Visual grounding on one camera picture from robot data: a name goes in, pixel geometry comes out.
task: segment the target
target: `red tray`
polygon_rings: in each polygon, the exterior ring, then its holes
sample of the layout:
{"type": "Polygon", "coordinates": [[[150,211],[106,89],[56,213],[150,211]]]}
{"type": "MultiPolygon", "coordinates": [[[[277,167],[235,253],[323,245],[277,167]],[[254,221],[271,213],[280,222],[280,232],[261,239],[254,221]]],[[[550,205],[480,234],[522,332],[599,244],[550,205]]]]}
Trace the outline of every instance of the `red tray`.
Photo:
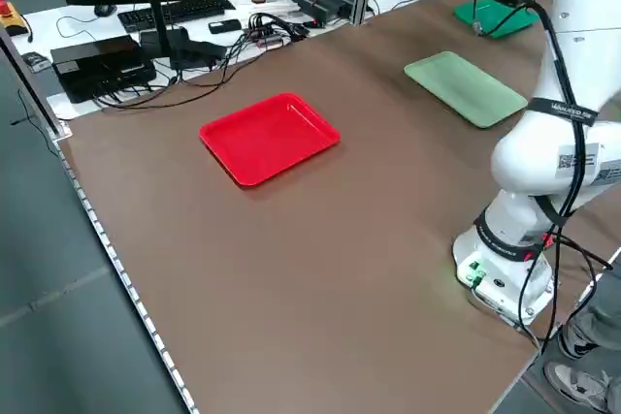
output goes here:
{"type": "Polygon", "coordinates": [[[336,144],[341,135],[294,94],[207,123],[201,140],[242,186],[256,186],[336,144]]]}

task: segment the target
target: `green tray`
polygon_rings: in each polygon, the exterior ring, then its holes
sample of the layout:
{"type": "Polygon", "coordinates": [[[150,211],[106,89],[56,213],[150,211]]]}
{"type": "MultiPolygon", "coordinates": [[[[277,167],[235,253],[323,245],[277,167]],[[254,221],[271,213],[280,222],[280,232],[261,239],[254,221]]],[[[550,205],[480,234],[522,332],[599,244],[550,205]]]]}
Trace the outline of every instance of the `green tray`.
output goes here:
{"type": "Polygon", "coordinates": [[[453,52],[410,63],[404,71],[478,128],[489,128],[527,104],[518,93],[453,52]]]}
{"type": "MultiPolygon", "coordinates": [[[[511,7],[499,4],[493,0],[479,0],[476,2],[476,21],[481,24],[483,32],[491,31],[505,17],[513,11],[511,7]]],[[[455,15],[468,23],[473,24],[473,2],[462,4],[455,8],[455,15]]],[[[522,10],[512,16],[498,31],[491,34],[494,39],[515,33],[521,29],[527,28],[533,23],[539,21],[537,14],[533,14],[526,10],[522,10]]]]}

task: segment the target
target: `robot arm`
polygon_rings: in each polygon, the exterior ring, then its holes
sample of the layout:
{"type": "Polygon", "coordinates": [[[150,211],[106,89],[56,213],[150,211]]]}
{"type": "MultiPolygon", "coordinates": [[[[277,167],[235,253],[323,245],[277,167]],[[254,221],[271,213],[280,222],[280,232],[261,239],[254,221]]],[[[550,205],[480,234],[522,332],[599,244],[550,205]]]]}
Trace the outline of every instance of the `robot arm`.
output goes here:
{"type": "MultiPolygon", "coordinates": [[[[519,0],[498,0],[518,5],[519,0]]],[[[593,112],[621,89],[621,4],[614,0],[553,0],[549,12],[565,57],[575,101],[593,112]]],[[[534,100],[565,105],[552,48],[541,63],[534,100]]],[[[621,124],[583,125],[586,171],[573,204],[584,205],[621,180],[621,124]]],[[[575,139],[572,123],[559,116],[526,110],[498,143],[492,174],[501,191],[474,225],[453,245],[460,281],[513,323],[519,295],[532,266],[532,248],[552,226],[546,199],[560,210],[572,184],[575,139]]],[[[552,299],[552,271],[539,256],[523,295],[521,312],[530,323],[552,299]]]]}

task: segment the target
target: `desk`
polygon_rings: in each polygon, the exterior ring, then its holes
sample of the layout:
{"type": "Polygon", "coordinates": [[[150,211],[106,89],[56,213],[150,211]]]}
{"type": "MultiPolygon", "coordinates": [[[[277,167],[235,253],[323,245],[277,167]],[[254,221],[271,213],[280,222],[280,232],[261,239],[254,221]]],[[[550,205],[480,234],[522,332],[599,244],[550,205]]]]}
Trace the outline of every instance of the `desk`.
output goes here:
{"type": "MultiPolygon", "coordinates": [[[[60,146],[202,412],[479,414],[530,361],[528,339],[468,302],[450,253],[497,193],[489,157],[515,117],[475,129],[403,72],[453,50],[531,94],[540,28],[477,38],[452,15],[465,1],[276,50],[187,106],[72,124],[60,146]],[[242,190],[198,129],[283,91],[343,141],[242,190]]],[[[160,102],[196,92],[179,85],[160,102]]],[[[619,212],[607,192],[568,233],[609,257],[619,212]]],[[[564,258],[567,312],[586,275],[564,258]]]]}
{"type": "MultiPolygon", "coordinates": [[[[215,44],[230,46],[238,39],[240,33],[226,33],[220,35],[212,35],[207,27],[207,23],[211,21],[218,21],[222,19],[228,18],[238,18],[241,21],[247,21],[249,17],[250,9],[254,6],[249,0],[230,0],[238,10],[227,12],[224,16],[214,16],[211,18],[203,18],[194,21],[186,21],[180,23],[180,26],[185,27],[188,30],[189,36],[194,41],[209,41],[215,44]]],[[[396,4],[401,2],[406,2],[408,0],[376,0],[379,9],[381,12],[387,12],[391,8],[393,8],[396,4]]],[[[374,1],[370,0],[370,5],[373,8],[376,8],[376,4],[374,1]]],[[[136,8],[144,8],[147,7],[147,4],[139,4],[136,8]]],[[[124,5],[119,6],[118,10],[120,12],[132,10],[133,6],[124,5]]],[[[36,51],[41,53],[42,55],[51,58],[50,51],[54,48],[65,48],[67,46],[83,44],[87,42],[91,42],[92,39],[89,35],[82,33],[72,38],[63,38],[59,35],[56,30],[56,22],[59,18],[64,16],[73,16],[79,19],[91,19],[93,18],[92,7],[79,7],[79,6],[70,6],[63,7],[59,9],[48,10],[44,12],[38,12],[35,14],[27,15],[30,25],[35,31],[34,41],[33,43],[28,43],[25,37],[16,37],[14,38],[14,43],[16,45],[17,50],[20,54],[24,54],[30,51],[36,51]]],[[[305,16],[301,18],[288,18],[290,20],[305,20],[309,19],[305,16]]],[[[332,30],[337,26],[328,27],[323,30],[312,30],[312,35],[322,34],[326,31],[332,30]]],[[[63,34],[66,36],[76,34],[82,30],[88,31],[95,39],[103,40],[108,38],[113,38],[117,36],[125,35],[125,30],[123,29],[120,21],[116,15],[100,18],[96,21],[90,23],[79,23],[77,21],[73,21],[70,18],[66,18],[62,20],[59,24],[59,28],[62,30],[63,34]]],[[[138,41],[138,34],[131,35],[136,41],[138,41]]],[[[250,57],[256,56],[261,51],[256,47],[251,47],[245,50],[240,59],[248,59],[250,57]]],[[[158,60],[159,63],[155,63],[156,69],[158,70],[158,75],[155,80],[151,82],[151,84],[166,84],[167,79],[166,75],[171,76],[173,72],[167,68],[169,62],[167,59],[158,60]]],[[[203,69],[198,72],[188,72],[185,73],[187,77],[199,76],[207,73],[209,70],[203,69]]],[[[131,93],[127,93],[125,95],[119,95],[120,98],[130,99],[132,97],[131,93]]],[[[61,118],[72,119],[80,115],[84,115],[87,113],[91,113],[93,111],[99,111],[100,108],[92,101],[86,101],[80,104],[72,104],[69,102],[65,93],[59,93],[53,96],[49,96],[49,103],[51,107],[54,109],[54,112],[61,118]]]]}

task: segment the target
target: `yellow object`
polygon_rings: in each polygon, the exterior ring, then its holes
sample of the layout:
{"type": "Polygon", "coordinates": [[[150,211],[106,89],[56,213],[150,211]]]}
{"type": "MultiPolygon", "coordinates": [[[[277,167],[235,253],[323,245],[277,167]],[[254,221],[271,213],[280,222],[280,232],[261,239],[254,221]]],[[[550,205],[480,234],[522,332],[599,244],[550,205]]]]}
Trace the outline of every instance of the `yellow object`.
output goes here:
{"type": "Polygon", "coordinates": [[[9,36],[18,36],[20,34],[28,34],[28,28],[21,19],[21,15],[16,10],[11,2],[7,2],[9,9],[11,9],[10,15],[2,15],[0,16],[0,22],[9,33],[9,36]]]}

